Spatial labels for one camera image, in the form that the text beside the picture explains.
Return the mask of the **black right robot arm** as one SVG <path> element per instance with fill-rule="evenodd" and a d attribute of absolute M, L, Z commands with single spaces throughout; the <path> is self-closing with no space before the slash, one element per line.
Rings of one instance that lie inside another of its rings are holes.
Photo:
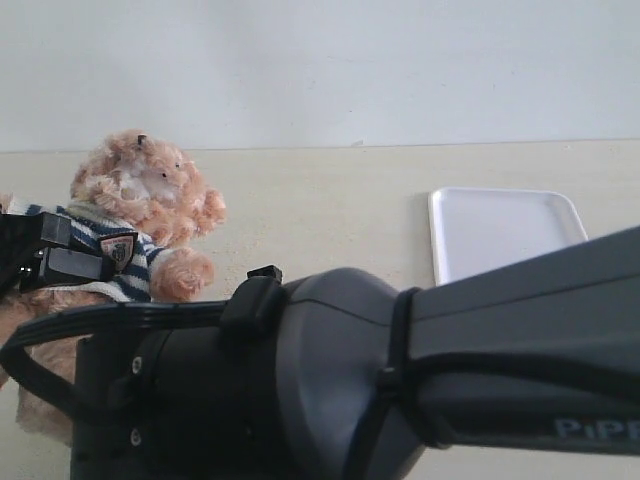
<path fill-rule="evenodd" d="M 427 448 L 639 452 L 639 232 L 431 289 L 255 270 L 89 311 L 75 479 L 399 479 Z"/>

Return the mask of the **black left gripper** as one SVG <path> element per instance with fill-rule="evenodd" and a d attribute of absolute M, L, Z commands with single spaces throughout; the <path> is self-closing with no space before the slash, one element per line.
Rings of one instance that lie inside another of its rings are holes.
<path fill-rule="evenodd" d="M 99 237 L 96 246 L 73 233 L 72 220 L 57 214 L 1 215 L 1 294 L 23 278 L 19 291 L 110 281 L 133 258 L 136 232 Z"/>

